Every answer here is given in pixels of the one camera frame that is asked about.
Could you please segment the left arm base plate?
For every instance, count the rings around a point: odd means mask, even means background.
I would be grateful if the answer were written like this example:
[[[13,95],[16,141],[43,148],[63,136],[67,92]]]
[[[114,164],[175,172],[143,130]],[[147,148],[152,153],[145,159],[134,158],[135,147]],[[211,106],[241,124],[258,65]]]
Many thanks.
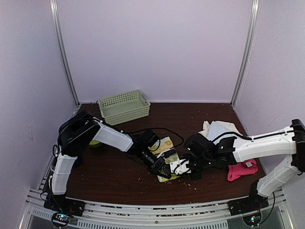
[[[65,194],[48,194],[43,206],[46,209],[61,212],[69,216],[81,217],[83,215],[85,202],[66,198]]]

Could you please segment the green patterned towel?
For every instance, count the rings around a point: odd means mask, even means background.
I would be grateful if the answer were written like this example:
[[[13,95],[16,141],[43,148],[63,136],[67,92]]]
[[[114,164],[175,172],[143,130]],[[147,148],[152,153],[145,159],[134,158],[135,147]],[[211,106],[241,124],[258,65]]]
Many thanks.
[[[169,136],[158,140],[149,149],[155,156],[162,157],[166,164],[171,164],[172,162],[180,160]]]

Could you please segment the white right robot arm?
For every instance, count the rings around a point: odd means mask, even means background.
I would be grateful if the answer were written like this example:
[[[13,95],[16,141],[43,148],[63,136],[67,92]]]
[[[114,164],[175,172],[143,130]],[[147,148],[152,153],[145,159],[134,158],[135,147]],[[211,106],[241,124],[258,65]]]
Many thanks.
[[[182,159],[164,168],[167,174],[188,174],[200,179],[200,173],[210,167],[237,165],[249,159],[285,155],[285,159],[272,172],[259,179],[244,200],[247,210],[255,210],[294,175],[305,171],[305,125],[299,119],[290,126],[262,135],[244,136],[233,131],[217,134],[220,128],[211,125],[207,136],[191,135],[184,143],[188,151]]]

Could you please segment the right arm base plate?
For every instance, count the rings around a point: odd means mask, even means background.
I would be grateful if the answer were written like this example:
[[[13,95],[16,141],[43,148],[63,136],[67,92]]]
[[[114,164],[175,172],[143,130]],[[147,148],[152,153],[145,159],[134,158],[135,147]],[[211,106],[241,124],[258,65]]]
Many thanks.
[[[228,202],[228,208],[231,216],[258,211],[268,206],[268,198],[261,196],[248,196],[241,199],[230,200]]]

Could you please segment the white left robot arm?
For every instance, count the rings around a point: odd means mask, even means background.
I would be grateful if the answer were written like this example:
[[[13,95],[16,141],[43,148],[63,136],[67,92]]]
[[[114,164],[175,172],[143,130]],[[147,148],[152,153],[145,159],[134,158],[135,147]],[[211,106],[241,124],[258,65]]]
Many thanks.
[[[157,135],[150,129],[141,135],[130,135],[118,131],[110,125],[83,110],[59,128],[58,154],[53,175],[50,179],[52,196],[50,204],[58,212],[64,212],[69,204],[62,195],[66,193],[68,179],[74,162],[82,155],[91,141],[112,146],[122,152],[135,155],[158,176],[170,177],[171,171],[163,158],[157,157],[150,151]]]

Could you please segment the pale green plastic basket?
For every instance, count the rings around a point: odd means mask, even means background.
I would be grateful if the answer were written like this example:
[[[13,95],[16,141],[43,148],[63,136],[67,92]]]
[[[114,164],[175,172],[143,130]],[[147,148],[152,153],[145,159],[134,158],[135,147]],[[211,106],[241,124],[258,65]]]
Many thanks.
[[[141,90],[133,90],[99,99],[98,105],[105,122],[118,125],[148,116],[151,103]]]

